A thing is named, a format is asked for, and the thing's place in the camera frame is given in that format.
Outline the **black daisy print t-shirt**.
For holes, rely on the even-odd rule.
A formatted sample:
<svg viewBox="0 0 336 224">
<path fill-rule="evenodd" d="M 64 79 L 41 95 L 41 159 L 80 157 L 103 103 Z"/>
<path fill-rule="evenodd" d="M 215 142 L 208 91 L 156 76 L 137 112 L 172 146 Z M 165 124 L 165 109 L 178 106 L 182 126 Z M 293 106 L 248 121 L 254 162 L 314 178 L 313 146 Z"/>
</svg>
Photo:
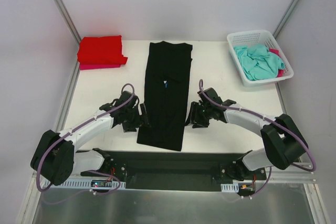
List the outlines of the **black daisy print t-shirt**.
<svg viewBox="0 0 336 224">
<path fill-rule="evenodd" d="M 172 151 L 182 149 L 192 50 L 187 43 L 150 43 L 144 85 L 150 125 L 139 129 L 137 143 Z"/>
</svg>

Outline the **crumpled pink t-shirt in basket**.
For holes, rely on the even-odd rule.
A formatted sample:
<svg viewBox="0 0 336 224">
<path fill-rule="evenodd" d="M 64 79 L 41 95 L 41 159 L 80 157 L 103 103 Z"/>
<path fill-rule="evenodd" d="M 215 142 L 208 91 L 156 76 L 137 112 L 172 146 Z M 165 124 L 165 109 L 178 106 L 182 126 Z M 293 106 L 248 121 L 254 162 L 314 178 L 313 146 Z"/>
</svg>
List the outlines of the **crumpled pink t-shirt in basket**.
<svg viewBox="0 0 336 224">
<path fill-rule="evenodd" d="M 271 68 L 272 72 L 276 73 L 276 78 L 280 78 L 284 74 L 285 63 L 280 57 L 279 50 L 269 48 L 269 61 L 268 65 Z"/>
</svg>

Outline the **white plastic basket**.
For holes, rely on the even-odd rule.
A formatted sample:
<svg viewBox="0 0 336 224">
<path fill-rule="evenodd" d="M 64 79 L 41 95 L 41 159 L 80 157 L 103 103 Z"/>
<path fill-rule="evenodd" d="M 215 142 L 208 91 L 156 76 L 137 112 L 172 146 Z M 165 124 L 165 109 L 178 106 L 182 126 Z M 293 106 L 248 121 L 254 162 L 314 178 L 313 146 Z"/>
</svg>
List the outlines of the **white plastic basket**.
<svg viewBox="0 0 336 224">
<path fill-rule="evenodd" d="M 290 79 L 293 77 L 294 72 L 292 67 L 289 64 L 289 61 L 287 60 L 285 54 L 280 49 L 280 46 L 276 42 L 273 35 L 266 30 L 250 30 L 250 31 L 242 31 L 237 33 L 231 33 L 227 35 L 227 41 L 229 43 L 229 51 L 233 58 L 233 61 L 238 69 L 238 72 L 240 74 L 241 80 L 243 82 L 243 85 L 246 87 L 254 87 L 254 86 L 260 86 L 268 83 L 275 83 L 282 80 Z M 259 80 L 259 81 L 250 81 L 245 76 L 245 73 L 243 72 L 243 69 L 238 61 L 238 58 L 234 52 L 235 46 L 247 46 L 251 47 L 255 44 L 262 44 L 265 45 L 268 48 L 273 48 L 279 50 L 280 57 L 285 63 L 285 70 L 284 74 L 280 78 L 273 78 L 273 79 L 267 79 L 267 80 Z"/>
</svg>

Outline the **aluminium front rail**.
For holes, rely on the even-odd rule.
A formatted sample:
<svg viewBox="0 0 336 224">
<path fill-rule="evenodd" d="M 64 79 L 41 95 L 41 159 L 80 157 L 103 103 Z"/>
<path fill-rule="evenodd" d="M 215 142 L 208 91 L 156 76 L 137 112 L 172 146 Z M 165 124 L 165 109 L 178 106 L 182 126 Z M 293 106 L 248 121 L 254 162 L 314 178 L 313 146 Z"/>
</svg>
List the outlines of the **aluminium front rail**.
<svg viewBox="0 0 336 224">
<path fill-rule="evenodd" d="M 290 165 L 285 170 L 273 167 L 269 181 L 282 184 L 316 184 L 317 178 L 314 172 L 305 171 Z"/>
</svg>

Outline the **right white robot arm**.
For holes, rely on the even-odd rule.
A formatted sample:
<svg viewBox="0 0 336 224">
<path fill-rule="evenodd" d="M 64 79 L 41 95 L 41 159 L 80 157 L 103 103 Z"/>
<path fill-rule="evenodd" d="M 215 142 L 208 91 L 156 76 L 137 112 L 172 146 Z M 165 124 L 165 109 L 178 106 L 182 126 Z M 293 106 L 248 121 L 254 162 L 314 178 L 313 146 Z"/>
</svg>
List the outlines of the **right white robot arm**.
<svg viewBox="0 0 336 224">
<path fill-rule="evenodd" d="M 223 101 L 213 88 L 199 91 L 198 95 L 200 100 L 192 102 L 186 125 L 206 128 L 214 119 L 238 125 L 262 138 L 263 148 L 245 153 L 225 168 L 231 179 L 243 181 L 266 167 L 285 170 L 308 149 L 293 119 L 286 114 L 268 118 L 233 100 Z"/>
</svg>

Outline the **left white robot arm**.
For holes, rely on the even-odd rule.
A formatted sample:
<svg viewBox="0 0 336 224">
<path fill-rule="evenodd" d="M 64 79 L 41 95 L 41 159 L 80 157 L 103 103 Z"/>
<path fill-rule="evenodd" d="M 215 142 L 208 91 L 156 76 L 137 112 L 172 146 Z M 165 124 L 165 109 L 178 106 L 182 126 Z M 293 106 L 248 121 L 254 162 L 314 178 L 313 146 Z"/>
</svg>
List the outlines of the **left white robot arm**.
<svg viewBox="0 0 336 224">
<path fill-rule="evenodd" d="M 150 125 L 145 104 L 128 91 L 122 91 L 119 98 L 102 105 L 91 118 L 73 128 L 46 131 L 30 166 L 55 186 L 61 185 L 72 174 L 96 172 L 99 176 L 111 176 L 116 169 L 107 152 L 99 148 L 86 152 L 79 149 L 117 125 L 121 125 L 124 132 L 136 132 L 138 128 Z"/>
</svg>

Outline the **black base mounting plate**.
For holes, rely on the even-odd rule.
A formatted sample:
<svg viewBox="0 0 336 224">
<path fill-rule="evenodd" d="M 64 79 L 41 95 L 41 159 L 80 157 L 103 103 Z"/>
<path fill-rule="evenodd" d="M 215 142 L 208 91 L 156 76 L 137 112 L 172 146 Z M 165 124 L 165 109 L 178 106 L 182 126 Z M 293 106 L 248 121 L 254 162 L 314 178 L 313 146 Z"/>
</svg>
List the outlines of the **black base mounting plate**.
<svg viewBox="0 0 336 224">
<path fill-rule="evenodd" d="M 233 180 L 227 168 L 241 153 L 172 153 L 108 151 L 106 172 L 125 183 L 127 189 L 220 191 Z"/>
</svg>

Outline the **red t-shirt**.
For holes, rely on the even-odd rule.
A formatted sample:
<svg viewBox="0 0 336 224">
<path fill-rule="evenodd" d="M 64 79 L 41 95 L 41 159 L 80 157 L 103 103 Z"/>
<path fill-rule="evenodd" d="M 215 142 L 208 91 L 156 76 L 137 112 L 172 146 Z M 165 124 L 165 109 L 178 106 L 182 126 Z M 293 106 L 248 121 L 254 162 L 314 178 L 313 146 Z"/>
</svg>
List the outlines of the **red t-shirt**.
<svg viewBox="0 0 336 224">
<path fill-rule="evenodd" d="M 125 65 L 128 58 L 122 53 L 122 36 L 84 37 L 77 59 L 86 65 Z"/>
</svg>

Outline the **crumpled teal t-shirt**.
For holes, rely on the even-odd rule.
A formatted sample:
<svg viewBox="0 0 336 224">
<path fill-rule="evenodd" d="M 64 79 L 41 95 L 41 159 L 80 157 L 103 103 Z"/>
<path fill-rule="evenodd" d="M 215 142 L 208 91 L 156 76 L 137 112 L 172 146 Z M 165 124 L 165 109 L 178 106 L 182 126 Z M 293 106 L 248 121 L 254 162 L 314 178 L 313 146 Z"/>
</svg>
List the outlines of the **crumpled teal t-shirt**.
<svg viewBox="0 0 336 224">
<path fill-rule="evenodd" d="M 269 48 L 265 45 L 235 46 L 234 52 L 248 80 L 259 81 L 276 78 L 277 74 L 272 72 L 268 65 Z"/>
</svg>

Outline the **left aluminium frame post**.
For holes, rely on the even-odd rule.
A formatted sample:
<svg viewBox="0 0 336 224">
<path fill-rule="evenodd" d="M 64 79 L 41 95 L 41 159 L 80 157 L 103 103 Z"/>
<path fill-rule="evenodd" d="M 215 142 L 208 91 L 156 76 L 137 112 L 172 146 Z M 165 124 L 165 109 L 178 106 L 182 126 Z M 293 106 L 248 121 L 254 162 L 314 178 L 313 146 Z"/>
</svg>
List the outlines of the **left aluminium frame post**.
<svg viewBox="0 0 336 224">
<path fill-rule="evenodd" d="M 70 14 L 63 2 L 63 0 L 54 0 L 63 20 L 66 23 L 66 26 L 68 27 L 71 35 L 73 36 L 74 40 L 76 41 L 77 44 L 81 42 L 81 37 L 75 27 L 74 22 L 72 21 L 72 18 L 70 17 Z"/>
</svg>

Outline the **pink t-shirt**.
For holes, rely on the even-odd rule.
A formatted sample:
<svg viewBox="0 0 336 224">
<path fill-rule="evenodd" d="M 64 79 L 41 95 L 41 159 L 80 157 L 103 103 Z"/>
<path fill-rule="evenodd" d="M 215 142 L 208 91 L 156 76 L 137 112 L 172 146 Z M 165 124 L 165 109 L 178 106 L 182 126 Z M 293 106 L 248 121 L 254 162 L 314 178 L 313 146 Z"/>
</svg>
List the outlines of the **pink t-shirt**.
<svg viewBox="0 0 336 224">
<path fill-rule="evenodd" d="M 111 69 L 111 68 L 120 68 L 121 65 L 119 64 L 79 64 L 80 70 L 95 70 L 95 69 Z"/>
<path fill-rule="evenodd" d="M 268 65 L 271 68 L 272 72 L 276 73 L 276 78 L 280 78 L 284 74 L 285 63 L 280 57 L 279 50 L 269 48 L 269 61 Z"/>
</svg>

